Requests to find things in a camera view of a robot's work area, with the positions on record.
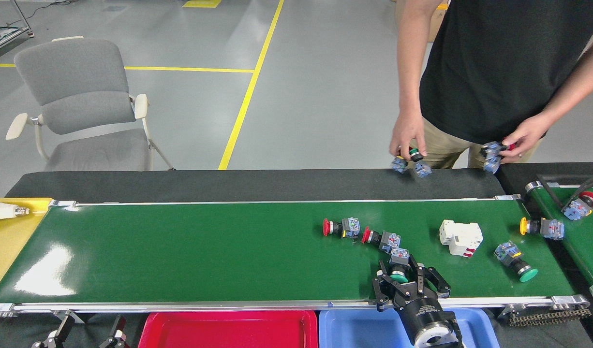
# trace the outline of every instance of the white electrical component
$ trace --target white electrical component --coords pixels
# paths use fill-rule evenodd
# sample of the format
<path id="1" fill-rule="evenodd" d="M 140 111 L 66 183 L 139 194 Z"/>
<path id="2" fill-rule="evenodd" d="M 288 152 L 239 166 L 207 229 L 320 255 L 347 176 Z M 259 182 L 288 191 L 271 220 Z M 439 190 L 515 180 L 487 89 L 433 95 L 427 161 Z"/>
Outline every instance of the white electrical component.
<path id="1" fill-rule="evenodd" d="M 2 218 L 16 218 L 17 216 L 28 215 L 29 213 L 30 210 L 26 207 L 0 202 L 0 220 Z"/>
<path id="2" fill-rule="evenodd" d="M 484 240 L 482 230 L 476 222 L 458 223 L 452 220 L 443 220 L 438 236 L 442 245 L 449 245 L 451 255 L 464 256 L 465 258 L 473 256 Z"/>

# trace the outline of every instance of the chair backrest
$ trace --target chair backrest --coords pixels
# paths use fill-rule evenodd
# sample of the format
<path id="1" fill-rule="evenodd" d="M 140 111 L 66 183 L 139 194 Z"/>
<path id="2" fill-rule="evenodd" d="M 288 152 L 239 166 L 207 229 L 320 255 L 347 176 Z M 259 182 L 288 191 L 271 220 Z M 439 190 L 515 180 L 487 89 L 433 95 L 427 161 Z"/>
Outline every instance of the chair backrest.
<path id="1" fill-rule="evenodd" d="M 113 42 L 48 42 L 24 49 L 14 61 L 45 124 L 57 134 L 135 121 L 124 64 Z"/>

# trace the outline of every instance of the green conveyor belt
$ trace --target green conveyor belt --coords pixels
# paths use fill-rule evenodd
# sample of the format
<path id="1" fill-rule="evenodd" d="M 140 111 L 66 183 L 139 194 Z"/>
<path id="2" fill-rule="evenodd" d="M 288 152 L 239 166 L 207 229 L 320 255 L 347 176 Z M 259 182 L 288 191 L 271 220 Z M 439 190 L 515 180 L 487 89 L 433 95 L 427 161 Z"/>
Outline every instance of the green conveyor belt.
<path id="1" fill-rule="evenodd" d="M 552 189 L 561 203 L 569 200 L 569 196 L 576 191 L 576 188 Z M 593 285 L 593 213 L 580 220 L 572 221 L 561 213 L 544 188 L 534 189 L 530 194 L 542 209 L 545 218 L 556 218 L 564 223 L 565 239 L 562 243 L 587 279 L 589 286 Z"/>
<path id="2" fill-rule="evenodd" d="M 518 233 L 518 201 L 116 204 L 53 207 L 0 282 L 0 303 L 372 299 L 388 255 L 321 233 L 324 218 L 350 216 L 400 234 L 452 297 L 574 293 L 544 240 Z M 443 219 L 479 223 L 474 257 L 440 244 Z M 533 280 L 493 256 L 510 239 L 539 269 Z"/>

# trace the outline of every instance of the gray floor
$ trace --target gray floor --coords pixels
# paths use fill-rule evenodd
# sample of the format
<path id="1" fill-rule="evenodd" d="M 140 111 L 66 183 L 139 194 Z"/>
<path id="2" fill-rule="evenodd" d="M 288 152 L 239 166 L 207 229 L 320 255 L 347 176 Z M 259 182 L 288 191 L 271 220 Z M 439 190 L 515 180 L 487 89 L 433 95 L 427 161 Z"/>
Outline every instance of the gray floor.
<path id="1" fill-rule="evenodd" d="M 19 2 L 27 15 L 46 2 Z M 183 9 L 179 0 L 80 0 L 39 10 L 36 37 L 0 51 L 84 35 L 115 42 L 126 66 L 254 69 L 279 0 L 223 0 Z M 228 169 L 385 168 L 398 114 L 396 24 L 389 0 L 286 0 Z M 0 26 L 16 20 L 0 1 Z M 217 169 L 252 73 L 128 70 L 132 94 L 151 102 L 150 127 L 181 170 Z M 33 133 L 4 135 L 18 113 L 40 113 L 14 68 L 0 67 L 0 196 L 42 170 Z M 57 143 L 140 125 L 56 136 Z M 593 94 L 555 125 L 533 161 L 593 161 Z M 458 167 L 465 163 L 460 158 Z M 160 161 L 155 169 L 163 169 Z"/>

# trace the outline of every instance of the khaki pants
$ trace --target khaki pants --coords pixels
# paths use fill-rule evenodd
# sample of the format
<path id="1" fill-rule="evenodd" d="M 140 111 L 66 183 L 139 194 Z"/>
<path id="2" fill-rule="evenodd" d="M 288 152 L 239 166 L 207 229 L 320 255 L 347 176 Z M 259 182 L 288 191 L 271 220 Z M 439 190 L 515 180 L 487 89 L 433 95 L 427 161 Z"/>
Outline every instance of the khaki pants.
<path id="1" fill-rule="evenodd" d="M 434 127 L 426 119 L 423 120 L 423 130 L 425 133 L 425 143 L 427 145 L 428 155 L 423 159 L 432 168 L 452 168 L 454 163 L 460 157 L 460 154 L 467 148 L 469 149 L 469 168 L 483 168 L 485 158 L 479 153 L 482 145 L 471 143 L 454 137 L 438 128 Z M 531 150 L 522 154 L 522 158 L 516 163 L 526 163 L 529 161 L 536 148 L 542 143 L 540 139 Z M 416 141 L 411 141 L 411 146 L 416 147 Z"/>

